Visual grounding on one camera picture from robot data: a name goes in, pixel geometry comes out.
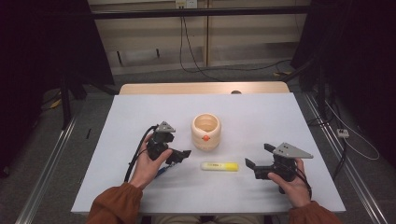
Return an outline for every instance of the person's left hand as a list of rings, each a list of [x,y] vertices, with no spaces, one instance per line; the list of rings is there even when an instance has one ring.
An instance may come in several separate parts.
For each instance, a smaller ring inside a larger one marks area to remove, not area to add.
[[[143,141],[142,147],[139,149],[140,156],[137,158],[134,174],[132,175],[129,184],[144,189],[155,177],[166,159],[172,154],[172,149],[166,149],[157,160],[152,161],[147,152],[147,142],[152,134],[149,134]]]

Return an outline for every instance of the power strip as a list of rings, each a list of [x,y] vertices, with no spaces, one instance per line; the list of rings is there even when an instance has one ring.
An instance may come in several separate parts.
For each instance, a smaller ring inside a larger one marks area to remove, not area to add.
[[[337,137],[339,138],[348,138],[349,133],[347,132],[347,129],[337,129]]]

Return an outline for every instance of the sleeve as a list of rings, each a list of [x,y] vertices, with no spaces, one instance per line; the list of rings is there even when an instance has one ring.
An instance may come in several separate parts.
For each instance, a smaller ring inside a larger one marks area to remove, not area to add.
[[[107,189],[93,201],[87,223],[135,223],[142,196],[128,183]]]
[[[289,210],[289,224],[338,224],[340,219],[317,202]]]

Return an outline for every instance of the white tabletop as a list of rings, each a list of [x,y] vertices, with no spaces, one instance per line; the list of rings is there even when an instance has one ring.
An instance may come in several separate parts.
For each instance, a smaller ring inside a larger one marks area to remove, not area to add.
[[[216,115],[222,125],[220,144],[211,152],[191,141],[191,122],[203,113]],[[259,93],[116,96],[72,212],[88,213],[98,194],[122,184],[142,135],[164,120],[177,130],[170,147],[192,153],[145,188],[142,214],[287,212],[290,203],[278,186],[255,179],[245,165],[245,158],[271,165],[273,155],[263,144],[283,142],[314,155],[304,160],[312,200],[334,212],[346,210],[294,95]],[[202,161],[236,161],[239,171],[202,171]]]

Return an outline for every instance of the wall outlet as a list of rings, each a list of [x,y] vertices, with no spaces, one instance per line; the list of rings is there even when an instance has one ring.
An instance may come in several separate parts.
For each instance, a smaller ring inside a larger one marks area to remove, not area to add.
[[[176,8],[187,8],[187,1],[186,0],[176,0]]]
[[[186,8],[198,8],[198,0],[186,0]]]
[[[347,129],[337,129],[337,137],[339,138],[348,138],[349,133],[347,132]]]

